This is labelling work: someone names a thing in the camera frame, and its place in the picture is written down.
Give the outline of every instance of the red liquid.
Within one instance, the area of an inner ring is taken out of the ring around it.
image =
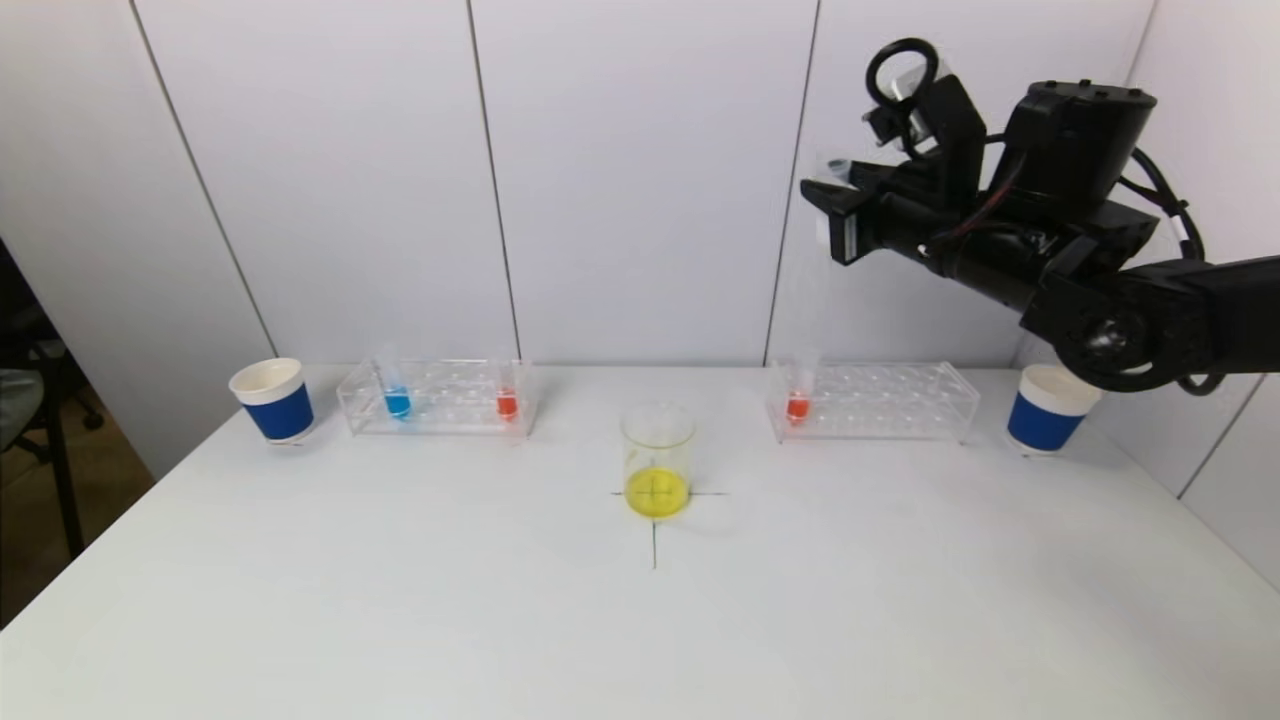
[[[516,393],[502,391],[498,393],[498,415],[503,420],[511,421],[520,414],[520,405],[516,402]]]
[[[805,418],[809,416],[809,396],[801,392],[792,392],[791,398],[787,400],[787,420],[792,425],[803,424]]]

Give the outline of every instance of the floor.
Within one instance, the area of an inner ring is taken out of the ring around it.
[[[102,409],[92,389],[86,389],[86,398]],[[76,503],[84,542],[90,543],[155,480],[105,409],[106,424],[96,430],[84,429],[84,410],[73,400],[63,405],[61,414]],[[42,430],[26,437],[45,442]],[[8,625],[68,562],[52,465],[40,465],[29,452],[9,448],[0,455],[0,626]]]

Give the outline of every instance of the paper cup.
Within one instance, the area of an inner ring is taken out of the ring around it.
[[[1027,452],[1057,452],[1101,398],[1101,389],[1066,368],[1030,365],[1023,370],[1009,414],[1009,436]]]
[[[292,357],[253,363],[228,384],[268,442],[293,442],[311,432],[315,415],[302,363]]]

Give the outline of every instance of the test tube rack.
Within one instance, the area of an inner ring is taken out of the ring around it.
[[[978,414],[978,391],[950,363],[824,363],[809,382],[801,372],[791,360],[769,368],[768,413],[778,442],[964,442]]]
[[[408,413],[393,414],[372,357],[338,386],[352,434],[498,436],[524,438],[538,411],[531,366],[518,360],[406,360],[398,370]]]

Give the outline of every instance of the beaker with yellow liquid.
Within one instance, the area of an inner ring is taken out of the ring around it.
[[[637,405],[622,414],[622,495],[632,510],[660,520],[689,503],[694,419],[672,402]]]

